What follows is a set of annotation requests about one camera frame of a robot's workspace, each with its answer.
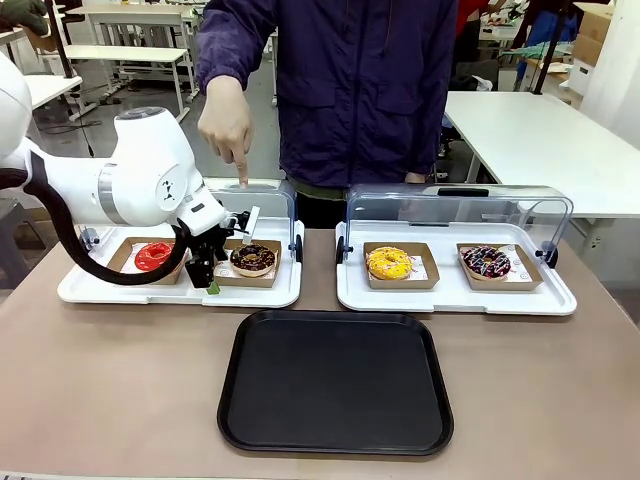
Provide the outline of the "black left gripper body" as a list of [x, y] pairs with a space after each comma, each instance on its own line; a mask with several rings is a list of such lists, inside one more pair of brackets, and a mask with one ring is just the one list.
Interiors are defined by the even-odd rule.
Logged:
[[224, 234], [221, 230], [207, 231], [198, 236], [189, 236], [187, 246], [191, 258], [185, 268], [194, 288], [208, 289], [215, 279], [214, 270], [224, 260]]

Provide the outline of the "brown cardboard donut tray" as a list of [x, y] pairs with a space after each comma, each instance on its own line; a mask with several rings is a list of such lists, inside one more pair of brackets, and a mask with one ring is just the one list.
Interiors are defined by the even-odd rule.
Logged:
[[[479, 280], [464, 265], [461, 253], [478, 245], [489, 245], [507, 254], [511, 261], [511, 271], [503, 280]], [[461, 268], [474, 291], [531, 292], [543, 283], [538, 267], [517, 244], [458, 243], [456, 251]]]
[[[366, 254], [384, 246], [404, 250], [412, 259], [413, 271], [404, 280], [379, 280], [373, 277], [366, 265]], [[374, 290], [432, 290], [440, 281], [440, 274], [430, 247], [420, 242], [365, 242], [363, 244], [365, 273]]]
[[214, 270], [215, 280], [220, 286], [271, 288], [274, 285], [281, 260], [281, 242], [278, 240], [254, 240], [250, 244], [260, 244], [273, 250], [277, 257], [274, 268], [266, 275], [256, 278], [237, 274], [230, 264], [229, 256], [234, 249], [249, 244], [244, 244], [240, 239], [227, 240], [224, 244], [224, 251], [228, 259], [219, 261]]
[[166, 242], [174, 247], [174, 241], [169, 238], [160, 237], [127, 237], [109, 260], [107, 267], [111, 270], [125, 274], [150, 273], [138, 270], [134, 266], [136, 253], [148, 243]]

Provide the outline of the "chocolate sprinkled donut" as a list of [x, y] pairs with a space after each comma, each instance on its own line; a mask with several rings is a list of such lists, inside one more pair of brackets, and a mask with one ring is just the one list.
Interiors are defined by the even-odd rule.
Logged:
[[242, 245], [229, 256], [233, 270], [244, 277], [256, 278], [269, 273], [276, 265], [276, 253], [260, 244]]

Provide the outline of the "red glazed donut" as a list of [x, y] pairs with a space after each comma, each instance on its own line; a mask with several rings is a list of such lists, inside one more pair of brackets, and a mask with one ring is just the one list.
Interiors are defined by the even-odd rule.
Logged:
[[143, 272], [155, 270], [171, 255], [173, 245], [166, 242], [145, 244], [134, 257], [134, 266]]

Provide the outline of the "black plastic serving tray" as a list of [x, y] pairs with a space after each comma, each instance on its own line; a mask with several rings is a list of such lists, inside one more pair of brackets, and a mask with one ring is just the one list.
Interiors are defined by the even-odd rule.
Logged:
[[252, 452], [430, 456], [454, 417], [430, 331], [402, 313], [264, 310], [238, 326], [217, 412]]

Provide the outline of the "yellow sprinkled donut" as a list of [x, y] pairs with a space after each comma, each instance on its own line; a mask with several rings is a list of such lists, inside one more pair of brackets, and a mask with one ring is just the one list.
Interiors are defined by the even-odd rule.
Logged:
[[404, 280], [413, 271], [411, 257], [396, 247], [384, 246], [366, 254], [369, 273], [379, 280]]

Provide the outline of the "dark purple striped donut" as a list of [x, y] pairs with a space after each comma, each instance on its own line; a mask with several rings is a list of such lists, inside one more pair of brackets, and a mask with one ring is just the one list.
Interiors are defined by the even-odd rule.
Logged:
[[507, 254], [489, 245], [467, 248], [461, 255], [464, 265], [479, 280], [503, 280], [511, 271]]

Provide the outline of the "person's right hand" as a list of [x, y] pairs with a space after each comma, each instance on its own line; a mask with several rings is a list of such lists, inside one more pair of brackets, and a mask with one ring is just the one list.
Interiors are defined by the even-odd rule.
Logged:
[[226, 164], [236, 167], [240, 186], [247, 187], [247, 154], [253, 127], [250, 108], [237, 79], [223, 75], [208, 82], [198, 129], [214, 152]]

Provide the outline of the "white display case base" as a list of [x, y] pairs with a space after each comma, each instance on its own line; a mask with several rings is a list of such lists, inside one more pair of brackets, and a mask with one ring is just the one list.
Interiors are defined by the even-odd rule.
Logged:
[[304, 241], [305, 227], [300, 221], [291, 224], [285, 218], [266, 217], [258, 221], [254, 239], [278, 240], [284, 247], [274, 285], [264, 287], [222, 286], [210, 295], [192, 287], [188, 275], [180, 274], [174, 285], [119, 286], [99, 280], [78, 266], [72, 267], [57, 288], [61, 300], [69, 303], [99, 304], [185, 304], [206, 307], [283, 308], [300, 295], [302, 263], [289, 250], [289, 233], [294, 241]]
[[[440, 280], [431, 289], [375, 289], [369, 285], [364, 244], [396, 242], [426, 244]], [[558, 273], [535, 256], [527, 232], [508, 223], [462, 223], [411, 226], [404, 221], [352, 220], [336, 227], [336, 243], [347, 247], [336, 266], [340, 303], [356, 311], [456, 312], [565, 316], [576, 311], [577, 300]], [[542, 283], [526, 291], [474, 291], [462, 270], [459, 244], [517, 245], [533, 261]]]

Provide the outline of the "clear display case lid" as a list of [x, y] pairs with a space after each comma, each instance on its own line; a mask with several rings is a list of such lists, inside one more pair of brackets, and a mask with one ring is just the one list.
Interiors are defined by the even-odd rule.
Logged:
[[231, 178], [206, 178], [205, 186], [231, 213], [258, 208], [252, 241], [279, 240], [285, 258], [302, 262], [304, 226], [297, 221], [295, 192], [286, 181], [259, 179], [243, 188]]
[[533, 241], [535, 255], [554, 267], [573, 211], [573, 202], [548, 186], [361, 184], [348, 192], [336, 261], [346, 260], [354, 251], [359, 226], [381, 232], [392, 223], [403, 229], [473, 223], [521, 228]]

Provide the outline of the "white metal bench table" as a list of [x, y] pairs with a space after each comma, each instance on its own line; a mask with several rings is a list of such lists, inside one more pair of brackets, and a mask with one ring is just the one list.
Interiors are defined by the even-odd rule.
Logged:
[[101, 63], [107, 94], [127, 81], [170, 81], [183, 120], [199, 94], [195, 82], [195, 33], [199, 17], [192, 5], [166, 0], [93, 0], [70, 9], [88, 24], [91, 42], [65, 47], [70, 60]]

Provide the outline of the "small white table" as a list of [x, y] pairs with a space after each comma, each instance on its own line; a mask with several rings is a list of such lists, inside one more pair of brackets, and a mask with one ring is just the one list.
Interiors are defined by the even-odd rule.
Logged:
[[59, 75], [25, 75], [24, 79], [29, 88], [33, 110], [71, 92], [83, 83], [81, 76], [67, 78]]

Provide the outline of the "person in purple jacket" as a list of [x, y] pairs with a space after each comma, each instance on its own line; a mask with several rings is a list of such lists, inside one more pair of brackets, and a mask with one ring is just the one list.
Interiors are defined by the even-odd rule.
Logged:
[[305, 226], [334, 227], [358, 184], [433, 172], [451, 74], [457, 0], [209, 0], [197, 79], [245, 92], [278, 38], [279, 165]]

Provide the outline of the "black vertical pole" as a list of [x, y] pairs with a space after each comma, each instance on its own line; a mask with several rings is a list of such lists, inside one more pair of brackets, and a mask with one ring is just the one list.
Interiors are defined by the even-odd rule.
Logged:
[[539, 72], [536, 78], [535, 86], [532, 90], [534, 95], [541, 95], [544, 81], [546, 79], [548, 69], [562, 30], [562, 18], [557, 11], [550, 12], [548, 15], [547, 38], [541, 47], [541, 58], [538, 65]]
[[74, 76], [74, 71], [66, 56], [65, 44], [62, 38], [61, 16], [54, 0], [44, 0], [47, 6], [52, 36], [56, 45], [56, 50], [60, 57], [60, 62], [64, 71], [64, 76], [68, 79]]

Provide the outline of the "dark green coat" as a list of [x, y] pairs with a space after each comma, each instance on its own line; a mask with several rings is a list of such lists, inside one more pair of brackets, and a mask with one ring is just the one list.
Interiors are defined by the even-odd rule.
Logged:
[[0, 0], [0, 21], [11, 27], [26, 27], [40, 36], [49, 34], [43, 0]]

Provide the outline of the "large white table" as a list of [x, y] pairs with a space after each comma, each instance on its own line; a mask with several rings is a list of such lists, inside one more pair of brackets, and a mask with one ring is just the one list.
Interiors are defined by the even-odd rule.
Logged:
[[551, 187], [577, 218], [640, 218], [640, 150], [558, 98], [451, 92], [445, 113], [498, 182]]

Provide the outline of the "person in red top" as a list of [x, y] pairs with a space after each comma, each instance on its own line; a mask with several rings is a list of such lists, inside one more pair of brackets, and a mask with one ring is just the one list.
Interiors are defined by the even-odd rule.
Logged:
[[459, 0], [452, 75], [459, 63], [475, 62], [478, 56], [481, 16], [500, 11], [506, 0]]

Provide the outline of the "white storage box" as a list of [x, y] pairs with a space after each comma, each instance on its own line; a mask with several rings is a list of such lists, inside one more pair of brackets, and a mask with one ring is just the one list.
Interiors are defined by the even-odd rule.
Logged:
[[574, 59], [568, 78], [568, 88], [584, 97], [593, 77], [595, 67], [579, 59]]

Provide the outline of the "brown cardboard box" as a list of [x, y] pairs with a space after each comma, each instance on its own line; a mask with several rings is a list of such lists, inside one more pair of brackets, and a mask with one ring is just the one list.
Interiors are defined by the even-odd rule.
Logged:
[[595, 67], [606, 39], [614, 6], [599, 3], [575, 2], [583, 13], [572, 55], [574, 60]]

